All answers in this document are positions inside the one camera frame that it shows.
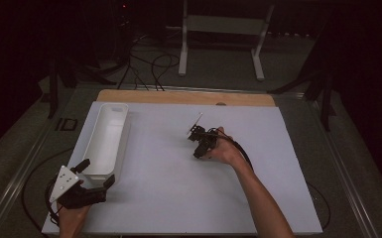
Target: white mount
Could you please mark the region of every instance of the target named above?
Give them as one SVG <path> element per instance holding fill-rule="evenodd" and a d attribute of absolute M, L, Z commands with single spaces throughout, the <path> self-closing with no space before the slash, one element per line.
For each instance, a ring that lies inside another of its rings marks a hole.
<path fill-rule="evenodd" d="M 73 187 L 77 182 L 79 182 L 78 176 L 74 174 L 67 167 L 62 166 L 58 174 L 57 181 L 55 182 L 55 186 L 51 194 L 50 202 L 53 203 L 54 201 L 56 201 L 71 187 Z"/>
<path fill-rule="evenodd" d="M 199 122 L 199 119 L 200 119 L 200 117 L 202 117 L 202 114 L 203 113 L 199 112 L 199 117 L 196 119 L 196 121 L 193 123 L 193 125 L 190 126 L 190 128 L 187 131 L 187 135 L 191 132 L 192 127 L 195 126 L 197 124 L 197 122 Z"/>

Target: white plastic tray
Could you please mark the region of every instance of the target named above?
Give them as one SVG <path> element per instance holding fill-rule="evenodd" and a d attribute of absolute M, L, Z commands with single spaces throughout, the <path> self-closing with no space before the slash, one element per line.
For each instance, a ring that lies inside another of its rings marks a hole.
<path fill-rule="evenodd" d="M 82 173 L 93 184 L 102 185 L 111 175 L 119 180 L 128 140 L 128 105 L 104 103 L 100 106 L 83 160 L 90 165 Z"/>

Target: metal stand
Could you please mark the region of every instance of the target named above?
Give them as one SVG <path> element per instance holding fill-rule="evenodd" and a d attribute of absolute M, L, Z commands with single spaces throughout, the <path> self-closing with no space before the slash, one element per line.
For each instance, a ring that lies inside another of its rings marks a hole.
<path fill-rule="evenodd" d="M 259 54 L 264 44 L 269 22 L 271 20 L 274 5 L 269 6 L 264 20 L 241 19 L 212 16 L 188 15 L 188 0 L 184 0 L 184 17 L 182 26 L 182 50 L 179 63 L 179 75 L 187 74 L 188 64 L 188 31 L 230 33 L 259 36 L 259 42 L 255 49 L 252 49 L 253 65 L 255 67 L 256 79 L 265 79 L 262 70 Z"/>

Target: black cable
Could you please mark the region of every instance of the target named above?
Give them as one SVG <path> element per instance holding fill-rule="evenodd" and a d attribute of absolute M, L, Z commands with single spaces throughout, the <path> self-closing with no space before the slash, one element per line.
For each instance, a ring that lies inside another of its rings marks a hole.
<path fill-rule="evenodd" d="M 125 72 L 123 73 L 122 78 L 120 79 L 119 85 L 117 85 L 117 89 L 118 89 L 118 90 L 119 90 L 119 88 L 120 88 L 120 85 L 122 85 L 123 81 L 125 80 L 126 75 L 128 74 L 129 68 L 131 68 L 131 59 L 130 59 L 130 58 L 128 59 L 128 67 L 126 67 L 126 70 L 125 70 Z"/>
<path fill-rule="evenodd" d="M 40 225 L 35 221 L 35 219 L 33 218 L 33 216 L 31 215 L 30 211 L 28 210 L 27 208 L 27 205 L 26 205 L 26 200 L 25 200 L 25 191 L 26 191 L 26 187 L 27 187 L 27 183 L 29 182 L 31 176 L 33 175 L 33 173 L 40 167 L 42 166 L 44 163 L 48 162 L 49 160 L 57 157 L 57 156 L 60 156 L 62 155 L 63 153 L 66 153 L 68 151 L 71 151 L 73 150 L 73 148 L 69 148 L 69 149 L 66 149 L 64 151 L 61 151 L 59 153 L 56 153 L 46 159 L 44 159 L 43 161 L 41 161 L 38 165 L 36 165 L 32 171 L 29 173 L 29 175 L 27 176 L 26 178 L 26 181 L 24 182 L 23 184 L 23 188 L 21 189 L 21 204 L 23 205 L 23 210 L 24 212 L 26 213 L 27 217 L 30 219 L 30 221 L 33 223 L 33 225 L 36 227 L 36 229 L 44 236 L 44 237 L 47 237 L 49 238 L 48 235 L 46 234 L 43 234 L 42 233 L 42 228 L 40 227 Z"/>
<path fill-rule="evenodd" d="M 173 64 L 169 64 L 169 65 L 159 65 L 159 64 L 154 64 L 154 66 L 157 66 L 157 67 L 173 67 L 173 66 L 176 66 L 176 65 L 179 64 L 179 57 L 177 57 L 177 56 L 175 56 L 175 55 L 171 55 L 171 54 L 164 54 L 164 55 L 170 55 L 170 56 L 172 56 L 173 58 L 177 59 L 178 61 L 175 62 L 175 63 L 173 63 Z M 153 64 L 153 63 L 150 62 L 150 61 L 147 61 L 147 60 L 145 60 L 145 59 L 139 58 L 139 57 L 134 56 L 134 55 L 132 55 L 132 54 L 131 54 L 131 58 L 135 58 L 136 60 L 140 60 L 140 61 L 142 61 L 142 62 L 146 62 L 146 63 L 148 63 L 148 64 Z"/>
<path fill-rule="evenodd" d="M 51 221 L 54 223 L 56 226 L 59 226 L 59 217 L 56 212 L 52 209 L 52 204 L 49 202 L 49 198 L 51 197 L 51 189 L 54 186 L 55 182 L 57 181 L 58 176 L 54 176 L 46 186 L 46 191 L 45 191 L 45 204 L 46 208 L 48 209 L 48 212 L 51 216 Z"/>
<path fill-rule="evenodd" d="M 64 208 L 64 207 L 61 205 L 61 207 L 56 212 L 56 215 L 58 215 L 58 213 L 62 210 L 62 208 Z M 59 222 L 55 221 L 53 218 L 51 218 L 51 222 L 54 223 L 56 226 L 59 226 Z"/>
<path fill-rule="evenodd" d="M 139 75 L 138 75 L 138 69 L 137 68 L 135 68 L 135 67 L 133 67 L 133 66 L 131 66 L 131 68 L 132 68 L 132 72 L 135 74 L 135 78 L 134 78 L 134 80 L 135 80 L 135 89 L 138 87 L 138 83 L 137 83 L 137 81 L 136 81 L 136 79 L 138 78 L 138 80 L 140 80 L 140 82 L 145 86 L 145 88 L 147 88 L 147 90 L 149 91 L 150 89 L 147 87 L 147 85 L 145 84 L 145 82 L 141 79 L 141 77 L 139 77 Z"/>
<path fill-rule="evenodd" d="M 170 58 L 170 62 L 169 62 L 169 65 L 172 65 L 172 55 L 170 54 L 164 54 L 164 55 L 161 55 L 161 56 L 158 56 L 156 57 L 153 62 L 151 63 L 151 74 L 153 75 L 154 77 L 154 80 L 155 80 L 155 85 L 156 85 L 156 89 L 159 90 L 158 86 L 157 85 L 160 85 L 160 87 L 162 88 L 163 91 L 165 91 L 165 89 L 163 88 L 162 84 L 160 83 L 159 79 L 160 77 L 169 69 L 169 67 L 165 67 L 164 71 L 159 75 L 159 76 L 156 76 L 156 74 L 154 73 L 154 67 L 156 65 L 156 61 L 160 58 L 163 58 L 163 57 L 169 57 Z"/>
<path fill-rule="evenodd" d="M 326 223 L 321 227 L 322 230 L 326 229 L 327 226 L 329 225 L 329 222 L 330 222 L 330 206 L 329 206 L 329 203 L 327 202 L 326 198 L 324 198 L 324 195 L 319 191 L 319 189 L 317 189 L 315 186 L 313 186 L 311 183 L 309 183 L 308 181 L 306 181 L 306 183 L 308 184 L 308 186 L 310 186 L 311 188 L 313 188 L 319 195 L 320 197 L 323 199 L 324 201 L 324 204 L 326 205 L 326 208 L 327 208 L 327 220 L 326 220 Z"/>
<path fill-rule="evenodd" d="M 249 164 L 250 168 L 253 171 L 253 166 L 252 166 L 252 163 L 250 162 L 249 156 L 246 154 L 243 148 L 236 141 L 232 141 L 231 143 L 233 143 L 233 145 L 240 151 L 240 153 L 243 155 L 244 159 L 246 160 L 247 164 Z"/>

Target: white table surface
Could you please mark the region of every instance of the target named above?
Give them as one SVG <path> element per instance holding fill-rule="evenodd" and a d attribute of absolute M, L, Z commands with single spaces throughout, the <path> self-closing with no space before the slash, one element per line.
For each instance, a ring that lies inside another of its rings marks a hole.
<path fill-rule="evenodd" d="M 90 108 L 69 167 L 85 152 L 99 106 Z M 187 129 L 223 126 L 246 151 L 296 234 L 321 233 L 299 161 L 278 107 L 128 103 L 131 129 L 120 178 L 94 204 L 83 227 L 93 234 L 255 234 L 233 169 L 195 159 Z M 59 233 L 47 218 L 44 233 Z"/>

